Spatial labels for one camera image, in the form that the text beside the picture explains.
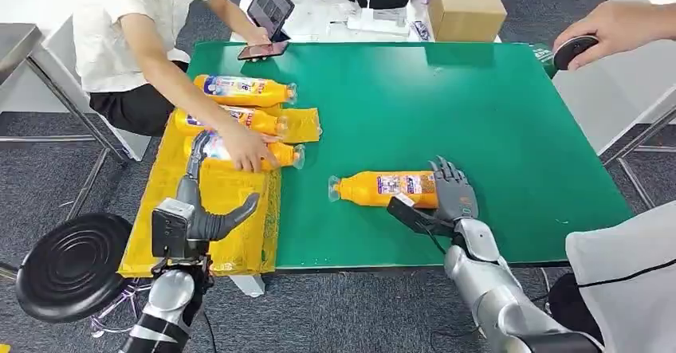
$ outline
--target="floor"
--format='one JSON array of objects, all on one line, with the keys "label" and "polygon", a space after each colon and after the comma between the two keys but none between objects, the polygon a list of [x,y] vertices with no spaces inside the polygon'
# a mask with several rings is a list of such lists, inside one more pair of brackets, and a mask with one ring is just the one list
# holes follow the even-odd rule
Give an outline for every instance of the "floor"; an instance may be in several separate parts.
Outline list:
[{"label": "floor", "polygon": [[[570,22],[584,16],[603,0],[503,0],[509,17],[503,41],[551,44]],[[179,46],[190,50],[195,41],[225,38],[229,32],[201,3],[191,8]],[[620,143],[635,135],[636,128]],[[76,134],[82,130],[65,115],[3,113],[0,134]],[[667,128],[656,143],[675,144],[676,130]],[[136,215],[141,194],[159,140],[154,139],[141,163],[120,168],[108,160],[95,194],[83,211],[108,211],[129,221]],[[98,152],[93,145],[0,146],[0,256],[18,264],[31,245],[68,212],[68,203]],[[630,157],[656,202],[676,198],[676,159],[670,155]],[[611,167],[618,187],[635,212],[645,209],[617,166]],[[562,269],[548,269],[551,277]],[[543,277],[535,269],[516,269],[527,294],[544,293]],[[214,326],[218,350],[235,352],[483,352],[485,341],[463,334],[473,327],[458,292],[441,269],[398,270],[377,273],[271,274],[268,292],[258,298],[243,296],[232,283],[218,279],[206,296],[206,310]],[[12,352],[74,353],[117,351],[123,336],[89,336],[88,323],[43,324],[18,307],[12,284],[0,280],[0,342]],[[111,318],[122,325],[128,315]],[[202,319],[195,324],[186,351],[209,352],[210,341]]]}]

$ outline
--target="white cloth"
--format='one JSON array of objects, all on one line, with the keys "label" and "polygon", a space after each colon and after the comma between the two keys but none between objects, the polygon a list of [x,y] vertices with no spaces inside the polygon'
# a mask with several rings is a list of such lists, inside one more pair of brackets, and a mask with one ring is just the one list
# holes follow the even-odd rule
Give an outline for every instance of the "white cloth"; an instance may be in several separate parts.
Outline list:
[{"label": "white cloth", "polygon": [[612,228],[571,233],[566,254],[578,285],[614,281],[580,288],[606,351],[676,351],[676,264],[667,265],[676,259],[676,202]]},{"label": "white cloth", "polygon": [[77,72],[83,89],[125,92],[147,83],[122,33],[119,20],[126,14],[152,18],[169,59],[189,62],[175,44],[193,1],[83,0],[73,14]]}]

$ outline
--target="green mat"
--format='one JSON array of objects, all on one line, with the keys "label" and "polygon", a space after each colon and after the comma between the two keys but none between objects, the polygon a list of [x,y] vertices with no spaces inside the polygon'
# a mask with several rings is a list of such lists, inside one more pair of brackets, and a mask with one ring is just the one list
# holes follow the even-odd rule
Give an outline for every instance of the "green mat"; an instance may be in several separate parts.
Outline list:
[{"label": "green mat", "polygon": [[295,82],[324,129],[304,170],[283,171],[279,269],[441,264],[384,208],[327,197],[330,175],[426,170],[436,155],[465,171],[512,263],[564,261],[569,232],[632,215],[527,45],[292,44],[258,63],[241,48],[199,44],[189,74]]}]

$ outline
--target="hand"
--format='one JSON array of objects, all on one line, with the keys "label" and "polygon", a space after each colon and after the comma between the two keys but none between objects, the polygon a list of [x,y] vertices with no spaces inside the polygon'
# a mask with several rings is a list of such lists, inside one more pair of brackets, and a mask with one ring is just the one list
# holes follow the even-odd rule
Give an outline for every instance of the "hand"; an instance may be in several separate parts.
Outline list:
[{"label": "hand", "polygon": [[673,17],[673,6],[654,6],[639,2],[604,2],[587,17],[564,30],[554,41],[554,49],[558,49],[571,38],[585,34],[599,38],[597,45],[573,58],[568,69],[575,70],[605,56],[626,52],[648,42],[669,37],[669,32],[676,29]]},{"label": "hand", "polygon": [[270,162],[274,168],[279,167],[277,159],[265,145],[277,142],[277,138],[250,130],[235,121],[231,121],[224,129],[218,130],[218,134],[223,139],[223,145],[228,150],[235,169],[260,172],[263,159]]},{"label": "hand", "polygon": [[246,44],[251,46],[251,45],[267,45],[272,42],[270,42],[270,39],[268,38],[268,31],[265,28],[261,28],[260,26],[254,26],[251,29],[251,34],[247,35],[245,37]]},{"label": "hand", "polygon": [[459,218],[476,218],[477,197],[474,188],[467,182],[467,177],[456,169],[453,163],[447,162],[441,156],[437,158],[438,166],[430,162],[438,199],[438,209],[434,216],[444,222],[453,222]]}]

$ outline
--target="silver robotic arm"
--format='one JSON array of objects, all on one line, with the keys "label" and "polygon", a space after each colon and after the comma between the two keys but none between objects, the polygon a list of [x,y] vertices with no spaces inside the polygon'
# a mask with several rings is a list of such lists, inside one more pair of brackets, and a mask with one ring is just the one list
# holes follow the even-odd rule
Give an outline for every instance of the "silver robotic arm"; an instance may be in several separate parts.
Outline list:
[{"label": "silver robotic arm", "polygon": [[199,169],[208,141],[195,137],[186,174],[176,190],[152,212],[152,254],[162,258],[152,269],[148,302],[119,353],[180,353],[202,308],[202,297],[213,286],[210,241],[222,240],[257,208],[260,194],[250,194],[228,214],[210,214],[199,194]]},{"label": "silver robotic arm", "polygon": [[490,228],[476,219],[476,197],[466,176],[441,157],[438,165],[432,163],[432,168],[439,203],[433,215],[418,211],[399,198],[393,198],[387,210],[417,233],[453,238],[444,257],[444,269],[492,351],[599,352],[586,335],[557,323],[524,294],[501,256]]}]

